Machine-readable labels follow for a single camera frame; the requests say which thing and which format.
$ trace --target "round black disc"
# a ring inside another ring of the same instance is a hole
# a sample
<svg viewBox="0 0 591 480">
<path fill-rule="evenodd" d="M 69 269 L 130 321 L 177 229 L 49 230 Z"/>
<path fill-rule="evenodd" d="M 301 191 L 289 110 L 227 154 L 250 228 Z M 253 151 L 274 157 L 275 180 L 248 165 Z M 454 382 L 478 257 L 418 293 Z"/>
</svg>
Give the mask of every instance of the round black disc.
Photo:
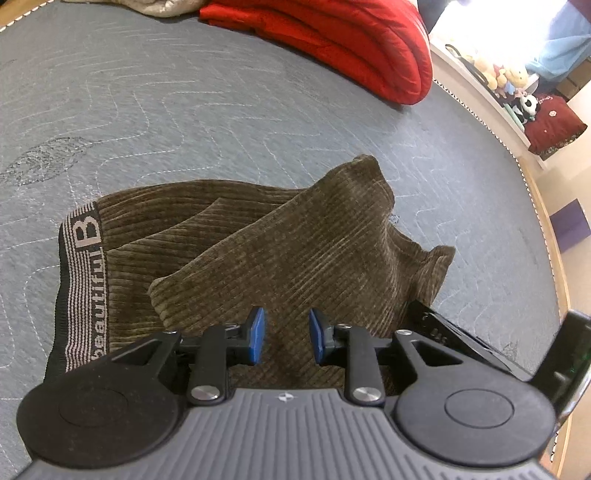
<svg viewBox="0 0 591 480">
<path fill-rule="evenodd" d="M 104 468 L 156 448 L 181 414 L 178 397 L 135 365 L 68 374 L 22 401 L 18 430 L 33 456 L 70 468 Z"/>
<path fill-rule="evenodd" d="M 432 368 L 400 395 L 394 420 L 421 450 L 445 462 L 501 468 L 536 457 L 555 416 L 534 387 L 474 362 Z"/>
</svg>

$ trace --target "gray quilted mattress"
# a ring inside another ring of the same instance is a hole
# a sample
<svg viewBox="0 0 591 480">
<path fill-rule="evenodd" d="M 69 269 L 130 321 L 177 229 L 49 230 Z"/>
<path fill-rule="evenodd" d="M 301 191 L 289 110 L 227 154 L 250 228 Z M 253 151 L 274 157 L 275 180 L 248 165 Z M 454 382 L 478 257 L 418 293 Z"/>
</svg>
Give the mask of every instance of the gray quilted mattress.
<svg viewBox="0 0 591 480">
<path fill-rule="evenodd" d="M 435 308 L 528 369 L 558 327 L 538 219 L 511 154 L 437 85 L 392 108 L 315 61 L 196 18 L 48 4 L 0 33 L 0 478 L 53 338 L 66 213 L 133 186 L 305 187 L 373 154 L 394 220 L 457 255 Z"/>
</svg>

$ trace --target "metal screw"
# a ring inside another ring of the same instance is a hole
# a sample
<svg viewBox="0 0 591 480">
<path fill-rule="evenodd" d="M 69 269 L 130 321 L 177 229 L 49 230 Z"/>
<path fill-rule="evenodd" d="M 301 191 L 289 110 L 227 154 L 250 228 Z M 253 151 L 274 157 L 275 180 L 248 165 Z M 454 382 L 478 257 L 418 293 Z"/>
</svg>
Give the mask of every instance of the metal screw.
<svg viewBox="0 0 591 480">
<path fill-rule="evenodd" d="M 198 385 L 191 389 L 191 396 L 196 400 L 212 401 L 220 396 L 220 391 L 212 385 Z"/>
<path fill-rule="evenodd" d="M 372 402 L 382 397 L 380 390 L 374 387 L 358 387 L 353 390 L 353 396 L 363 402 Z"/>
</svg>

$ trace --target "folded red comforter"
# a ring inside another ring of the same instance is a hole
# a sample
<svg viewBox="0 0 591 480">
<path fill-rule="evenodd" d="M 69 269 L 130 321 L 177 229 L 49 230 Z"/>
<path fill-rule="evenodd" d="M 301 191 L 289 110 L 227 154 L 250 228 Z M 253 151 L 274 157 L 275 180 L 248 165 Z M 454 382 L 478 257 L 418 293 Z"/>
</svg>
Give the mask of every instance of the folded red comforter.
<svg viewBox="0 0 591 480">
<path fill-rule="evenodd" d="M 200 17 L 302 50 L 386 100 L 411 105 L 431 88 L 429 40 L 409 0 L 214 0 Z"/>
</svg>

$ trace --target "plush toy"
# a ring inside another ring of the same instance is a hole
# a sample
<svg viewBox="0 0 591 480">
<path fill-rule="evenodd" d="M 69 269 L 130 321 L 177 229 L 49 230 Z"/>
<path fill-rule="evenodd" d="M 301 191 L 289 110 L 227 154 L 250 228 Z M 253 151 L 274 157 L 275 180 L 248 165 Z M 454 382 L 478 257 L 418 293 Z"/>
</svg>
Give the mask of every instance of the plush toy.
<svg viewBox="0 0 591 480">
<path fill-rule="evenodd" d="M 476 57 L 474 57 L 474 66 L 486 78 L 486 81 L 488 82 L 488 88 L 490 88 L 491 90 L 496 90 L 499 84 L 496 80 L 495 66 L 493 65 L 493 63 L 490 60 L 488 60 L 484 55 L 479 53 L 476 55 Z"/>
<path fill-rule="evenodd" d="M 540 111 L 538 99 L 533 95 L 515 98 L 511 102 L 511 109 L 522 124 L 535 120 L 535 114 Z"/>
<path fill-rule="evenodd" d="M 535 114 L 537 114 L 541 108 L 538 99 L 533 95 L 519 97 L 519 105 L 521 106 L 521 111 L 523 112 L 524 116 L 529 117 L 529 121 L 535 120 Z"/>
<path fill-rule="evenodd" d="M 505 76 L 505 69 L 502 69 L 497 65 L 494 65 L 494 67 L 495 67 L 495 74 L 496 74 L 496 83 L 498 85 L 495 93 L 497 96 L 507 98 L 507 94 L 505 93 L 505 85 L 507 85 L 507 77 Z"/>
<path fill-rule="evenodd" d="M 515 95 L 516 89 L 522 89 L 527 85 L 530 76 L 524 66 L 505 66 L 505 77 L 507 82 L 504 91 L 509 95 Z"/>
</svg>

